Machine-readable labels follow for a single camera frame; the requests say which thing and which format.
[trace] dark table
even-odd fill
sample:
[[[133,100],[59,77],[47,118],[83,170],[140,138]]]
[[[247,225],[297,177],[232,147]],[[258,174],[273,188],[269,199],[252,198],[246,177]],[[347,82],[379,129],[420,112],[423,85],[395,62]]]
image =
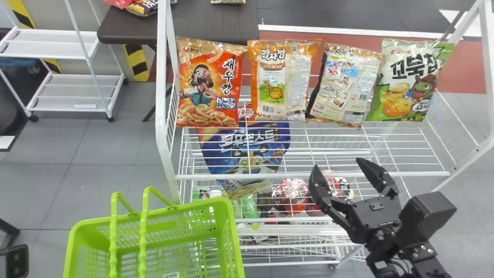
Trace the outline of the dark table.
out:
[[[179,0],[171,6],[175,35],[236,45],[259,39],[255,0],[245,4],[211,4],[209,0]],[[139,17],[111,6],[98,29],[104,44],[148,45],[156,51],[158,15]],[[142,120],[147,122],[156,107]]]

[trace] hazard stripe pole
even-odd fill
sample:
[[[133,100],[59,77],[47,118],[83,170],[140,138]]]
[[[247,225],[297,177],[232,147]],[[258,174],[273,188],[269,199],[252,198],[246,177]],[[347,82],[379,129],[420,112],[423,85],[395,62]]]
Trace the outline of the hazard stripe pole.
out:
[[[149,79],[148,65],[146,64],[146,56],[140,45],[123,45],[127,60],[134,79],[136,81],[146,82]]]
[[[7,0],[7,3],[23,28],[37,29],[36,24],[34,23],[32,17],[28,13],[28,10],[26,9],[26,6],[24,5],[24,3],[22,3],[21,0]],[[62,73],[62,69],[60,69],[60,65],[58,64],[57,60],[44,59],[44,61],[46,62],[46,65],[48,66],[48,68],[50,68],[50,70],[55,73]]]

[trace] barcode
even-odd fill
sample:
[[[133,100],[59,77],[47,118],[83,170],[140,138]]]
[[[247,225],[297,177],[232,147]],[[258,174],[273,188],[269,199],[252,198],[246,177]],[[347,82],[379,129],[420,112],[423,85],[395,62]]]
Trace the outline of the barcode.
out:
[[[271,107],[271,106],[263,105],[262,106],[262,111],[268,112],[268,113],[274,113],[275,112],[275,108],[274,107]]]

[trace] white shelf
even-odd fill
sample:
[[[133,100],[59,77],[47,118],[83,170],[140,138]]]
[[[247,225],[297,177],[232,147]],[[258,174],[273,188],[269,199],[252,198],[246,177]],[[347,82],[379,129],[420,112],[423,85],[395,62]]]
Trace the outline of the white shelf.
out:
[[[28,104],[31,111],[105,112],[113,105],[122,85],[123,76],[97,75],[103,105],[92,75],[49,74]],[[76,108],[75,105],[95,105],[96,108]]]
[[[89,58],[99,46],[96,32],[81,32]],[[14,27],[0,41],[0,57],[86,59],[75,31]]]

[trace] lime green basket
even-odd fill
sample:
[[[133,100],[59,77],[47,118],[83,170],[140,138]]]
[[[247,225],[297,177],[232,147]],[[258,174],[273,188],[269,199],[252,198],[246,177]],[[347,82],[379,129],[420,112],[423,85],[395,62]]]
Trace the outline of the lime green basket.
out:
[[[166,208],[149,210],[150,195]],[[118,215],[120,202],[127,210]],[[64,278],[244,278],[231,202],[174,205],[150,186],[142,212],[119,193],[111,217],[83,220],[69,235]]]

